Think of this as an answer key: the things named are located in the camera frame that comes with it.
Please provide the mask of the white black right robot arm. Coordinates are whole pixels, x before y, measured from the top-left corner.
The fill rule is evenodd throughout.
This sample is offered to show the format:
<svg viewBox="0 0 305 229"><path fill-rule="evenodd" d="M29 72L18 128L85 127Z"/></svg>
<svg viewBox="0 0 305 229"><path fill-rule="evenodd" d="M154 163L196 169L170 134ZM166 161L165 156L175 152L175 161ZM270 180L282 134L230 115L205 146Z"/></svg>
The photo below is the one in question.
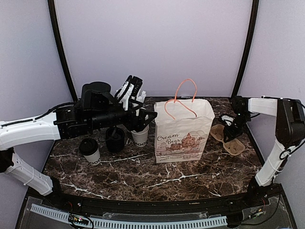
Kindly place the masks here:
<svg viewBox="0 0 305 229"><path fill-rule="evenodd" d="M300 100L275 97L235 96L230 100L235 117L227 114L218 119L224 125L224 142L241 136L243 127L256 115L276 118L274 147L262 168L250 180L243 203L253 207L271 189L289 157L305 143L304 105Z"/></svg>

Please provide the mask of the printed paper takeout bag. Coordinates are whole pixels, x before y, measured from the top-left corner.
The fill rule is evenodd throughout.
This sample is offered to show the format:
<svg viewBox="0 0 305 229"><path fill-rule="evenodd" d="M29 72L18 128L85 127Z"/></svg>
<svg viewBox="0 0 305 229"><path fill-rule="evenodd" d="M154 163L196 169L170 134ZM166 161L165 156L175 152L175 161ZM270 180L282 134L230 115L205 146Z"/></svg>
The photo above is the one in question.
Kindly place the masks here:
<svg viewBox="0 0 305 229"><path fill-rule="evenodd" d="M156 163L172 163L200 160L213 120L211 104L197 99L197 86L191 99L173 99L156 102L154 111Z"/></svg>

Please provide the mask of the single black cup lid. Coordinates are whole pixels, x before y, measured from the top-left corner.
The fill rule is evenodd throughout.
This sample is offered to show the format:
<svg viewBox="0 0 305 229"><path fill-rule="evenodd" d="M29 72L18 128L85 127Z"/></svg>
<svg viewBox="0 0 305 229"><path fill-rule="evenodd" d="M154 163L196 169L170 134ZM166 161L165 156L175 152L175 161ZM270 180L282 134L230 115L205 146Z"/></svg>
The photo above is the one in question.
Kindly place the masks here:
<svg viewBox="0 0 305 229"><path fill-rule="evenodd" d="M79 145L79 151L84 156L90 156L98 150L98 143L92 138L85 138Z"/></svg>

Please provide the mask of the stack of white paper cups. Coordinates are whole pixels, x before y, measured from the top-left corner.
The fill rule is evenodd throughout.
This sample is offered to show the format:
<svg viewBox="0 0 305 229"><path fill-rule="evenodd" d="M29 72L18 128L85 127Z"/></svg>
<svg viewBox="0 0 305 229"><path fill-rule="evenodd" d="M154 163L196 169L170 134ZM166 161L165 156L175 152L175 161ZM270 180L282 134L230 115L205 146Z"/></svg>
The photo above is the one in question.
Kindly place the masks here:
<svg viewBox="0 0 305 229"><path fill-rule="evenodd" d="M137 147L144 147L147 145L148 141L148 131L149 131L149 126L146 126L142 131L136 132L136 131L131 131L134 143Z"/></svg>

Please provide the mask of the single white paper cup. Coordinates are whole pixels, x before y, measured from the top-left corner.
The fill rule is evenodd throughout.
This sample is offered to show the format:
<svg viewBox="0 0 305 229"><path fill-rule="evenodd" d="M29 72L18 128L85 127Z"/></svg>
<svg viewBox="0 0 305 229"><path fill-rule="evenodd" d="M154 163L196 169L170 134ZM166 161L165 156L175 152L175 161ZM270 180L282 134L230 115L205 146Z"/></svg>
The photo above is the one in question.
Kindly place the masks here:
<svg viewBox="0 0 305 229"><path fill-rule="evenodd" d="M99 149L97 149L93 154L91 155L84 155L86 160L93 166L98 165L101 162L101 155Z"/></svg>

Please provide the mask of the stack of black cup lids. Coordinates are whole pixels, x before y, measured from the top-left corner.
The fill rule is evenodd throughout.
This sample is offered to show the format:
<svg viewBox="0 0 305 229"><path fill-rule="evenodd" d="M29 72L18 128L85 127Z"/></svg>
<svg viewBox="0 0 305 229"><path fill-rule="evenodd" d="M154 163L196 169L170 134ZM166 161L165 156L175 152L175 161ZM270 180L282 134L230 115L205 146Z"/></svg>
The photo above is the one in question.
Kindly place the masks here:
<svg viewBox="0 0 305 229"><path fill-rule="evenodd" d="M125 132L118 127L108 128L105 133L105 143L109 152L121 152L125 146Z"/></svg>

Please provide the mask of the brown cardboard cup carrier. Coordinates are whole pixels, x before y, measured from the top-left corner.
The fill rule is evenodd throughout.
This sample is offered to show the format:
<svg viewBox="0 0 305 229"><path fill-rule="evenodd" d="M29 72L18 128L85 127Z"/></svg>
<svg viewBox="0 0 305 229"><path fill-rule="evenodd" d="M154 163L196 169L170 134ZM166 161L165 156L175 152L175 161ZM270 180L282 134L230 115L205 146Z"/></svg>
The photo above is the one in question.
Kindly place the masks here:
<svg viewBox="0 0 305 229"><path fill-rule="evenodd" d="M211 127L210 135L218 142L223 144L224 149L231 157L240 155L244 150L245 146L238 139L233 139L231 141L224 141L224 126L214 125Z"/></svg>

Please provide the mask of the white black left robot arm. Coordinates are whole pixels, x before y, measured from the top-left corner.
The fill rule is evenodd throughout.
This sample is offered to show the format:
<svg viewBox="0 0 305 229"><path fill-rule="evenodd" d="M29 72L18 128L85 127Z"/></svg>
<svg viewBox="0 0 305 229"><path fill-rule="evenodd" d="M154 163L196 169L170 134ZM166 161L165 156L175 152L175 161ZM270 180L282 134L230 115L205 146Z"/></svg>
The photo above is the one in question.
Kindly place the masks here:
<svg viewBox="0 0 305 229"><path fill-rule="evenodd" d="M65 103L30 118L0 123L0 171L19 180L57 208L67 204L59 182L41 173L37 165L57 140L73 139L97 129L123 125L129 131L142 131L157 113L144 108L124 110L110 105L104 110L85 109Z"/></svg>

